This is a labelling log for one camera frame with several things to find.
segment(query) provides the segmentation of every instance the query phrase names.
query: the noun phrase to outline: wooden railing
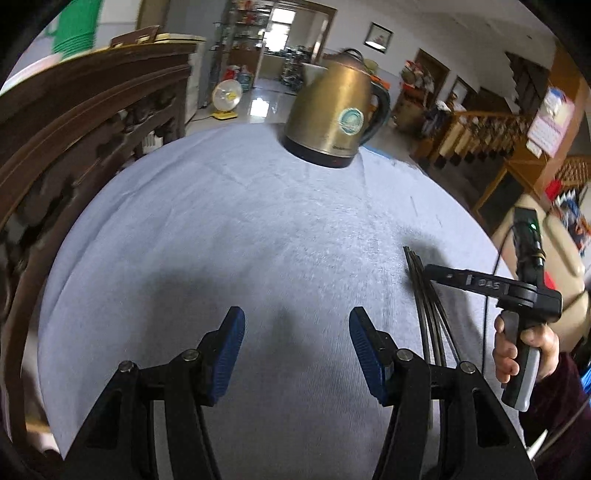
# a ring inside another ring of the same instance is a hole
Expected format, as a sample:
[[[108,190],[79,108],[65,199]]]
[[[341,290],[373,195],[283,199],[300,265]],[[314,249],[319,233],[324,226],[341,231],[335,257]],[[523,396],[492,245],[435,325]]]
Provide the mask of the wooden railing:
[[[453,112],[419,144],[413,158],[428,160],[438,168],[449,161],[459,165],[475,158],[508,158],[526,134],[532,117],[496,112]]]
[[[556,174],[562,182],[563,190],[583,187],[591,181],[591,155],[572,155],[566,157],[564,164]]]

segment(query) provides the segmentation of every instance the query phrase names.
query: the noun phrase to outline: picture frame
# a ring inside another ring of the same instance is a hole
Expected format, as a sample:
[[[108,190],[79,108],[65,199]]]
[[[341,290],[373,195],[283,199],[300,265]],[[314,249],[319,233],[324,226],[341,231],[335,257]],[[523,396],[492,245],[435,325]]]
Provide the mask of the picture frame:
[[[387,28],[372,22],[372,24],[369,26],[368,35],[365,37],[363,44],[366,47],[380,51],[381,53],[386,53],[391,39],[392,30],[388,30]]]

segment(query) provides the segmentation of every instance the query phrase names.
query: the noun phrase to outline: kettle base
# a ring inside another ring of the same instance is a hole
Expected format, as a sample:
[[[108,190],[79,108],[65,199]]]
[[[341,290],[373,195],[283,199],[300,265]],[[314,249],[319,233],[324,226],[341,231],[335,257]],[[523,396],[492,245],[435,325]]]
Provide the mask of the kettle base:
[[[355,158],[355,156],[335,157],[333,155],[328,155],[327,153],[318,152],[294,142],[287,136],[283,137],[282,144],[284,148],[292,155],[295,155],[302,160],[306,160],[309,163],[313,163],[314,165],[320,165],[321,167],[345,168],[351,165],[351,162]]]

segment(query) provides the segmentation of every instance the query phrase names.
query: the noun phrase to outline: sleeve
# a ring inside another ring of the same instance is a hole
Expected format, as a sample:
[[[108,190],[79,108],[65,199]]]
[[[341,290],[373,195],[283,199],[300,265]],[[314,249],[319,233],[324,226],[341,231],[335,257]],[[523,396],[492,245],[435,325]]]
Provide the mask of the sleeve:
[[[531,394],[530,408],[519,414],[525,442],[530,445],[544,430],[552,433],[564,425],[587,402],[577,366],[567,353],[561,353],[556,371],[543,379]],[[536,467],[541,480],[578,479],[587,471],[591,447],[591,408],[585,411],[548,450],[542,465]]]

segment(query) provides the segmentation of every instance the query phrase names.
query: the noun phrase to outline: green bucket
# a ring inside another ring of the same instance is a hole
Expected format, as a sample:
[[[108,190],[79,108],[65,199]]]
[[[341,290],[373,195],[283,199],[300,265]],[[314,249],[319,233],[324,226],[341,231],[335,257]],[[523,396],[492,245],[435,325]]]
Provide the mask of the green bucket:
[[[63,58],[95,45],[96,21],[103,0],[72,0],[62,10],[54,32],[53,53],[62,52]]]

